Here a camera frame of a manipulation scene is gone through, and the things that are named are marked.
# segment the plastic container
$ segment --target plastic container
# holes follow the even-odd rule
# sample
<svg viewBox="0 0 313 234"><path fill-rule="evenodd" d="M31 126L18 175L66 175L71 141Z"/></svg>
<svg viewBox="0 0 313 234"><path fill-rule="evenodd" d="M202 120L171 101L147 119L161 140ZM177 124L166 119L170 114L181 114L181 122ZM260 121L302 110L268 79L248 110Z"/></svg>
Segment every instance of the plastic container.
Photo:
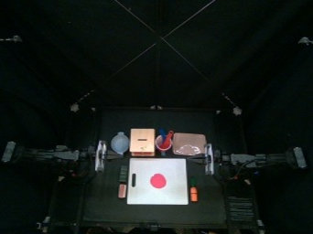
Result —
<svg viewBox="0 0 313 234"><path fill-rule="evenodd" d="M130 148L130 139L125 135L123 132L118 132L118 135L113 138L111 148L121 155L123 155L123 153L129 150L129 148Z"/></svg>

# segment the white mat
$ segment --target white mat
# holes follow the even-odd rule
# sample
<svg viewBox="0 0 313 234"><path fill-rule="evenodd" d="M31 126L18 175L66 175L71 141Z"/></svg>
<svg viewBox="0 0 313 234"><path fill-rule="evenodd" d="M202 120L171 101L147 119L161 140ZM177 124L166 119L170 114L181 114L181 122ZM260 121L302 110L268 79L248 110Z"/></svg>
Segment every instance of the white mat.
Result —
<svg viewBox="0 0 313 234"><path fill-rule="evenodd" d="M131 158L127 204L187 205L183 158Z"/></svg>

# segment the beige box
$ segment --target beige box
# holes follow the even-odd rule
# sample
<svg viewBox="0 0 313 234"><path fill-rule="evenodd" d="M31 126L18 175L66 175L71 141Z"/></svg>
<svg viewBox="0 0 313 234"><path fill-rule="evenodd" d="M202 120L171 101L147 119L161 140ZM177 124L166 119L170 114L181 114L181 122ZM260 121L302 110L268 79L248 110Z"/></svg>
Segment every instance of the beige box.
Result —
<svg viewBox="0 0 313 234"><path fill-rule="evenodd" d="M155 147L155 130L154 129L131 129L131 146L133 156L154 156Z"/></svg>

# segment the red circle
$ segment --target red circle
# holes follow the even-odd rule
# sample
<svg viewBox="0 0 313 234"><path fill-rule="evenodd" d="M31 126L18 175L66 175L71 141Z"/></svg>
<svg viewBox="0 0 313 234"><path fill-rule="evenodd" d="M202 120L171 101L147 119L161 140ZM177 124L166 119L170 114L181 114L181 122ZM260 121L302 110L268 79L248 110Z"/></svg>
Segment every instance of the red circle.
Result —
<svg viewBox="0 0 313 234"><path fill-rule="evenodd" d="M150 179L150 183L155 188L163 188L166 186L166 179L162 174L154 174Z"/></svg>

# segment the wooden block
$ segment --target wooden block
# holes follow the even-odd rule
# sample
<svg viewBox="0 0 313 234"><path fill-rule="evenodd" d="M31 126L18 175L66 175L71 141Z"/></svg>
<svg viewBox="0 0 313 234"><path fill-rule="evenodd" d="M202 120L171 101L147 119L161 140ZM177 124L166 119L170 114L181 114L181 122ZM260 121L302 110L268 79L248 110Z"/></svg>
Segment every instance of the wooden block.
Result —
<svg viewBox="0 0 313 234"><path fill-rule="evenodd" d="M154 156L155 130L154 129L131 129L130 152L133 156Z"/></svg>

